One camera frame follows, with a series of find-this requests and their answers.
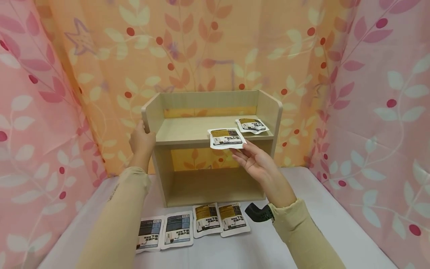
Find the left hand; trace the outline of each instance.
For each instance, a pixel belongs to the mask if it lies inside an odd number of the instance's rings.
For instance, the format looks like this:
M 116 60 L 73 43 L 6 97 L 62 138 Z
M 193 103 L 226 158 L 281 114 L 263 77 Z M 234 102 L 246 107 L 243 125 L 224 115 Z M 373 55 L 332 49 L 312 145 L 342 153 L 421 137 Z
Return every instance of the left hand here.
M 130 136 L 129 144 L 135 155 L 151 155 L 155 147 L 155 133 L 146 133 L 140 120 Z

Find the star pattern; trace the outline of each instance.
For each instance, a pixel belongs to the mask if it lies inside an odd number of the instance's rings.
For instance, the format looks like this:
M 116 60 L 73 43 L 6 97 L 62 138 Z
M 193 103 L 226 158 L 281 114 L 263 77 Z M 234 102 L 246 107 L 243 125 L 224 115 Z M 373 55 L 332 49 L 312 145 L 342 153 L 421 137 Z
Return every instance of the star pattern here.
M 91 35 L 88 28 L 78 18 L 74 19 L 76 33 L 65 32 L 66 37 L 75 45 L 75 55 L 82 55 L 90 52 L 95 55 L 94 43 L 92 42 Z

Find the white tablecloth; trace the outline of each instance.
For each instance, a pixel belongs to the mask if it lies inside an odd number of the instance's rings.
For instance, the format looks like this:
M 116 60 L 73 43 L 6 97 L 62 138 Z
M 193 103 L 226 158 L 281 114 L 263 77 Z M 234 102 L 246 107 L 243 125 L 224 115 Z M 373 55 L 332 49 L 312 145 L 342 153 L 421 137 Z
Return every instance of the white tablecloth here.
M 281 171 L 289 179 L 296 195 L 305 200 L 313 220 L 337 251 L 346 268 L 396 268 L 307 168 L 282 168 Z M 40 269 L 75 267 L 85 239 L 116 182 L 117 178 L 112 178 L 100 185 L 42 262 Z M 254 203 L 262 208 L 267 202 Z M 242 210 L 248 204 L 243 202 Z M 163 208 L 159 185 L 154 182 L 145 200 L 142 216 L 159 216 L 184 210 L 191 210 L 191 207 Z M 210 235 L 195 239 L 194 245 L 190 247 L 137 254 L 134 267 L 145 269 L 297 268 L 288 248 L 273 229 L 271 221 L 254 223 L 249 219 L 249 223 L 251 233 L 229 238 Z

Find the right hand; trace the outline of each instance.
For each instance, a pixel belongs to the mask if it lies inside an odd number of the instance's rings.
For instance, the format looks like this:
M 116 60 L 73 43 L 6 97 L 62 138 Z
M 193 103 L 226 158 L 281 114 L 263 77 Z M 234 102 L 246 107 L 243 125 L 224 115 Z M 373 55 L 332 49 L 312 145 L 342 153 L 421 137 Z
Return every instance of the right hand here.
M 267 199 L 275 207 L 282 208 L 293 204 L 297 198 L 270 155 L 248 140 L 246 142 L 241 151 L 230 149 L 233 159 L 260 183 Z

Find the packet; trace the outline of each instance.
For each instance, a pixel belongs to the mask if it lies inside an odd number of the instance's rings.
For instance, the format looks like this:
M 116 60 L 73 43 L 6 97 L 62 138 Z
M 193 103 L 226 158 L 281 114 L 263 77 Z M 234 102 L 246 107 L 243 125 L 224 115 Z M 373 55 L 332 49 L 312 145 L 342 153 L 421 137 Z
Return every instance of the packet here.
M 237 119 L 237 125 L 241 133 L 250 132 L 253 134 L 259 134 L 266 132 L 269 128 L 260 119 Z
M 211 148 L 226 149 L 226 148 L 243 148 L 246 144 L 245 138 L 237 128 L 219 128 L 208 130 L 211 138 Z
M 218 210 L 224 229 L 221 233 L 221 237 L 227 237 L 251 231 L 248 220 L 244 215 L 242 215 L 239 203 L 223 205 L 220 206 Z
M 223 230 L 217 203 L 193 206 L 193 217 L 194 238 L 221 233 Z
M 184 211 L 166 215 L 161 249 L 191 246 L 193 243 L 193 212 Z
M 142 218 L 140 220 L 136 253 L 144 251 L 160 251 L 164 219 L 164 216 L 154 216 L 150 218 Z

